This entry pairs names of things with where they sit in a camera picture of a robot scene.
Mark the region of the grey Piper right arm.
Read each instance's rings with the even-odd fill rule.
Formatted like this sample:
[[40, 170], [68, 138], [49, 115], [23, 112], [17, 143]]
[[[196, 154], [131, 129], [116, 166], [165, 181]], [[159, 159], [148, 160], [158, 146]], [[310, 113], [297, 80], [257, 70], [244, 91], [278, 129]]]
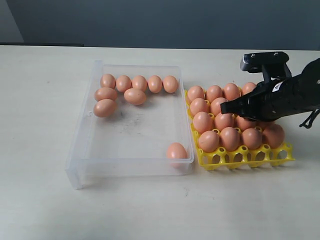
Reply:
[[286, 64], [280, 78], [272, 79], [274, 69], [262, 66], [263, 81], [253, 91], [220, 105], [222, 114], [235, 114], [250, 121], [273, 122], [280, 118], [310, 112], [299, 126], [309, 129], [320, 115], [320, 60], [289, 77]]

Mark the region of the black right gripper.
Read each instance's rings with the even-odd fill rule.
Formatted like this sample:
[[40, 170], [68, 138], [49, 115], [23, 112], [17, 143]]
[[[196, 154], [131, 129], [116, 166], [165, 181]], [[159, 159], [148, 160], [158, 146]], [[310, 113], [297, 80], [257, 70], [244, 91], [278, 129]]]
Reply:
[[313, 80], [292, 77], [258, 85], [252, 92], [220, 104], [222, 114], [272, 122], [313, 110]]

